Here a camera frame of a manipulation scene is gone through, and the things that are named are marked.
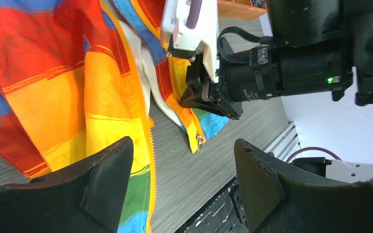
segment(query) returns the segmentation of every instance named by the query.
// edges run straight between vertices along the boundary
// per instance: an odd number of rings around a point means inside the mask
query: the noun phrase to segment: zipper
[[[132,8],[134,9],[134,12],[139,17],[139,19],[141,19],[141,22],[145,25],[145,28],[148,30],[148,32],[151,33],[151,35],[153,35],[153,37],[155,37],[159,41],[159,39],[149,29],[149,27],[146,26],[145,22],[142,20],[142,17],[136,11],[134,3],[131,0],[128,0],[128,1],[131,4]],[[133,60],[135,60],[134,55],[132,54],[132,51],[131,51],[131,57],[132,57]],[[139,81],[139,86],[142,87],[141,77],[139,77],[138,81]],[[153,173],[153,174],[152,174],[152,177],[151,177],[151,187],[150,187],[150,190],[153,190],[153,200],[152,200],[152,202],[149,203],[146,228],[144,229],[145,232],[151,233],[152,232],[152,229],[151,229],[151,219],[152,219],[153,213],[155,212],[155,204],[156,204],[156,169],[155,169],[156,159],[155,159],[155,149],[154,149],[154,145],[153,145],[152,131],[151,131],[151,128],[150,128],[149,123],[148,123],[147,105],[146,105],[145,97],[144,97],[144,94],[143,94],[142,90],[141,90],[141,95],[142,95],[143,104],[144,104],[144,116],[145,116],[144,119],[145,119],[146,126],[148,127],[147,135],[148,135],[148,137],[150,139],[151,148],[152,148],[152,159],[150,157],[150,160],[151,160],[151,173]]]
[[[168,66],[169,66],[169,70],[170,70],[170,81],[171,81],[172,92],[175,94],[176,101],[180,102],[181,101],[181,97],[178,96],[178,93],[175,91],[175,84],[174,84],[174,81],[173,81],[173,76],[174,76],[173,71],[174,71],[175,68],[174,68],[174,64],[170,60],[171,57],[172,57],[172,54],[167,52],[167,58],[168,58]],[[206,141],[206,138],[205,138],[205,136],[203,134],[203,131],[202,131],[202,128],[201,128],[201,124],[200,124],[197,116],[195,115],[194,111],[192,109],[188,109],[188,110],[191,113],[191,116],[192,116],[192,119],[194,121],[195,127],[197,128],[196,139],[197,139],[197,143],[198,143],[198,151],[202,151],[203,150],[203,143]]]
[[[197,135],[197,140],[198,140],[198,151],[203,151],[203,137],[202,137],[202,135],[198,134]]]
[[[131,1],[129,1],[129,2],[131,4],[131,6],[135,9],[133,3]],[[102,1],[101,1],[101,7],[108,14],[112,14],[110,12],[110,9],[107,6],[105,6],[105,4]],[[114,22],[114,24],[116,24],[115,26],[119,27],[120,31],[123,32],[123,29],[122,29],[121,25],[119,24],[119,22],[116,22],[116,23]],[[129,48],[129,52],[128,52],[127,56],[130,57],[133,62],[135,62],[135,58],[134,58],[134,55],[132,53],[131,47],[129,46],[129,44],[127,46]],[[147,111],[147,105],[146,105],[146,101],[145,101],[145,96],[144,96],[144,93],[142,91],[142,81],[141,81],[141,77],[140,76],[139,76],[139,78],[137,80],[137,85],[138,85],[138,87],[140,87],[138,89],[138,91],[137,91],[137,96],[138,96],[138,98],[142,99],[142,104],[143,104],[143,108],[144,108],[144,114],[140,115],[142,126],[143,126],[143,129],[144,129],[144,136],[145,136],[146,139],[149,138],[149,140],[150,140],[150,143],[148,143],[148,141],[147,141],[147,147],[148,147],[148,153],[150,153],[150,167],[151,167],[151,173],[152,173],[151,174],[151,186],[150,186],[150,190],[153,190],[153,199],[150,200],[150,202],[149,202],[149,206],[148,206],[148,217],[147,217],[147,222],[146,222],[146,226],[144,228],[144,231],[151,233],[152,232],[152,230],[151,230],[151,218],[152,218],[152,214],[155,211],[155,204],[156,204],[156,169],[155,169],[156,159],[155,159],[155,148],[154,148],[154,144],[153,144],[153,137],[152,137],[151,127],[150,127],[150,124],[148,122],[148,115],[149,114],[148,114],[148,111]]]

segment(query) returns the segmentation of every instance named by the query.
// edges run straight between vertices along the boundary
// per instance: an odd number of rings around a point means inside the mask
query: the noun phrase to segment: white fabric
[[[177,114],[165,103],[159,92],[158,80],[156,78],[155,65],[149,50],[141,42],[141,39],[136,35],[133,29],[125,22],[119,20],[119,23],[125,33],[126,38],[131,46],[132,54],[136,61],[136,67],[142,82],[142,90],[144,93],[147,111],[149,113],[151,105],[151,92],[156,105],[161,109],[166,116],[168,116],[178,126],[182,125],[181,120]]]

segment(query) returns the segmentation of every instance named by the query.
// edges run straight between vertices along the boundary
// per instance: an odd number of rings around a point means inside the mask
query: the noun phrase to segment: white robot part
[[[203,65],[212,82],[218,83],[218,4],[216,0],[167,0],[161,22],[161,40],[175,50],[203,52]]]
[[[332,160],[325,167],[325,177],[347,183],[366,182],[373,179],[373,164]]]
[[[176,22],[176,8],[178,0],[166,0],[161,21],[161,41],[169,44]]]

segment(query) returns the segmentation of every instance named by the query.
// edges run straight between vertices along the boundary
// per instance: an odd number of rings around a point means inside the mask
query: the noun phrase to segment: colorful fabric
[[[203,135],[204,141],[212,138],[224,127],[228,118],[199,109],[184,109],[179,106],[178,102],[187,88],[185,74],[189,61],[167,59],[164,48],[158,40],[165,0],[112,1],[151,51],[161,95],[183,122],[191,150],[195,152],[198,149],[197,135]]]
[[[168,59],[158,40],[164,3],[112,5],[150,51],[161,96],[195,152],[197,135],[213,137],[227,118],[179,106],[189,62]],[[0,156],[32,178],[130,136],[134,163],[119,232],[151,232],[156,183],[147,108],[130,44],[104,2],[0,0]]]

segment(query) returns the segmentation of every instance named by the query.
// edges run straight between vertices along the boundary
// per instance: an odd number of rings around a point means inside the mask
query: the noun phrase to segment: zipper pull
[[[198,140],[198,151],[203,151],[203,137],[202,135],[197,135]]]

